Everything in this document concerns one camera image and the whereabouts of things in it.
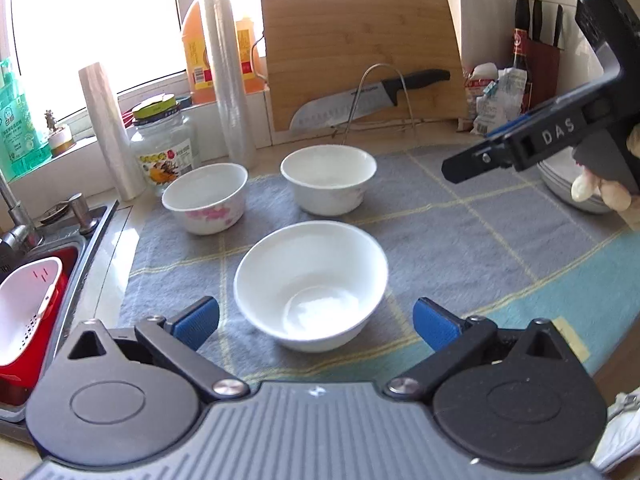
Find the short cling film roll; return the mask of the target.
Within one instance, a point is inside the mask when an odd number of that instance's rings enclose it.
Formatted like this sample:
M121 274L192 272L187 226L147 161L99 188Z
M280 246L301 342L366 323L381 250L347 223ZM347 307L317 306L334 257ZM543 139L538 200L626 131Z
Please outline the short cling film roll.
M122 200L134 200L144 192L146 183L130 150L116 94L100 63L82 68L78 75L91 125L114 188Z

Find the small potted plant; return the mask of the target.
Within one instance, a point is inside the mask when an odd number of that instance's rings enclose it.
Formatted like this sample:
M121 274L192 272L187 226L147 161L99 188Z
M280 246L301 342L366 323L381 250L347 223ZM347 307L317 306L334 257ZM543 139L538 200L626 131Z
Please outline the small potted plant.
M52 110L44 113L48 133L48 144L53 157L58 157L75 146L72 130L66 124L58 125L52 114Z

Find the white floral bowl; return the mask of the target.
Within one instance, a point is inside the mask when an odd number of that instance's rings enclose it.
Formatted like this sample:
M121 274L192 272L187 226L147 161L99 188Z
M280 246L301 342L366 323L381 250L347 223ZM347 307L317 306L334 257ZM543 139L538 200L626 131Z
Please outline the white floral bowl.
M301 148L280 165L295 203L320 217L339 217L357 209L376 170L378 164L372 155L337 144Z

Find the pink floral bowl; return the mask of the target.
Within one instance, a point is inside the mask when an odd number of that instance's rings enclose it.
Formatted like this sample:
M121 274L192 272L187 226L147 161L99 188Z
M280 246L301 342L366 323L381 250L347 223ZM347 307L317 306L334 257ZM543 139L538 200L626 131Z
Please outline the pink floral bowl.
M186 232L217 234L243 217L247 183L245 167L218 162L172 182L162 196L162 205Z

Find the steel kitchen sink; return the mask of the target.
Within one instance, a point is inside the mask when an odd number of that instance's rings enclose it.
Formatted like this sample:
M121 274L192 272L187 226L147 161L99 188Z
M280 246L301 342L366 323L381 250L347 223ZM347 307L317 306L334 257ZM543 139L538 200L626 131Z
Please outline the steel kitchen sink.
M1 435L29 444L26 403L62 347L116 200L90 210L91 231L72 214L40 226L42 243L1 268Z

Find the bamboo cutting board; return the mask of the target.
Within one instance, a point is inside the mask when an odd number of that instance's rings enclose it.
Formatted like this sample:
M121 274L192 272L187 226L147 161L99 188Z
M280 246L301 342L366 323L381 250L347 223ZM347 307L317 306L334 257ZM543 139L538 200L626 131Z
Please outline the bamboo cutting board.
M454 119L466 110L447 0L262 0L274 128L288 130L305 103L396 70L440 68L447 81L401 93L374 119Z

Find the white fruit plate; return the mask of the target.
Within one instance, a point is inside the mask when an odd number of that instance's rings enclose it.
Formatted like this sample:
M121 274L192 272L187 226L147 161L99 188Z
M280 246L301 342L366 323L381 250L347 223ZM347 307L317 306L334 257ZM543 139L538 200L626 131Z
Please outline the white fruit plate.
M572 199L572 184L582 173L582 167L574 161L573 150L564 148L542 162L537 168L547 188L563 203L590 214L608 214L611 209L605 205L600 194L595 192L585 202L576 203Z

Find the red white paper bag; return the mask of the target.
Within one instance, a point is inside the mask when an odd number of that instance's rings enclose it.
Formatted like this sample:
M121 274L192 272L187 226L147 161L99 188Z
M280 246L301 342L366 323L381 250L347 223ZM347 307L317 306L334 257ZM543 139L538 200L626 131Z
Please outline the red white paper bag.
M483 63L472 70L464 70L464 92L466 112L458 119L457 132L471 131L477 116L476 100L484 94L485 89L499 77L495 63Z

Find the glass jar yellow lid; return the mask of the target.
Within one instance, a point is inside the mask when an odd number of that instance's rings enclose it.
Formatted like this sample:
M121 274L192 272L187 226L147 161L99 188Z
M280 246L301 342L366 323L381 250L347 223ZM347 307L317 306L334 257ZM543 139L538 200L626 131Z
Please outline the glass jar yellow lid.
M196 128L184 118L172 93L151 96L132 109L130 148L156 196L201 166Z

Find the red wash basin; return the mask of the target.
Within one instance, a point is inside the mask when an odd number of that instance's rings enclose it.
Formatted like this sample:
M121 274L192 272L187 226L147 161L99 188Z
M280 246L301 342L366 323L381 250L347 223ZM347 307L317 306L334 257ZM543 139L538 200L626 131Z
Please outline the red wash basin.
M50 256L62 260L62 276L58 280L54 297L47 308L46 315L40 322L32 342L20 357L9 366L1 365L1 407L4 410L15 411L22 406L34 390L44 367L49 341L53 335L54 324L58 311L62 307L65 291L73 271L78 251L73 247L56 250Z

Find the plain white bowl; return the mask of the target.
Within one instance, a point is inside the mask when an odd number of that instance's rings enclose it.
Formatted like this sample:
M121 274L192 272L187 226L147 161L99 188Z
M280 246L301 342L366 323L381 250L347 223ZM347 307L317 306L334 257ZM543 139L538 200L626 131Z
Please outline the plain white bowl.
M322 353L360 334L387 281L387 258L373 236L316 220L286 226L250 248L233 293L244 318L278 344Z

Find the dark soy sauce bottle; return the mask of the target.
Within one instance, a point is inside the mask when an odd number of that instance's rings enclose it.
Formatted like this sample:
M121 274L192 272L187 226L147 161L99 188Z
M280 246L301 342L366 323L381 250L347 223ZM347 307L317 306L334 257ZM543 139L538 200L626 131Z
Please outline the dark soy sauce bottle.
M522 100L521 112L525 113L529 110L530 101L533 93L533 76L528 67L527 61L527 32L524 29L516 28L513 31L513 62L512 66L516 70L518 79L521 81Z

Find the tall cling film roll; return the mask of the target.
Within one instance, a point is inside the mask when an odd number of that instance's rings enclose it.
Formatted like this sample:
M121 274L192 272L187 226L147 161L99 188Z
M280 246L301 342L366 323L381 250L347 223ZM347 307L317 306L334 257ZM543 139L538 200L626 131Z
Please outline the tall cling film roll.
M255 166L256 146L241 74L231 1L200 0L200 10L224 143L232 162L252 168Z

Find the dark knife block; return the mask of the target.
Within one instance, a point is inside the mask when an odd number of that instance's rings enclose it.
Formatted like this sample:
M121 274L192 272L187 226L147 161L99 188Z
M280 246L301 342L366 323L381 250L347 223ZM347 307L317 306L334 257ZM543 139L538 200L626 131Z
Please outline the dark knife block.
M558 85L560 36L564 9L556 7L554 31L551 44L541 40L542 1L516 0L513 29L513 66L524 70L527 76L522 101L522 112L532 110L556 95Z

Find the green dish soap bottle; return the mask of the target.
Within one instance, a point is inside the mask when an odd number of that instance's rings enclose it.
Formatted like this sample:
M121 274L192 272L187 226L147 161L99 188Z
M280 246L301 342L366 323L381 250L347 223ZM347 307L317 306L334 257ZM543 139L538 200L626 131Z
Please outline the green dish soap bottle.
M32 121L20 78L9 58L1 61L1 153L8 180L28 174L52 157L48 141Z

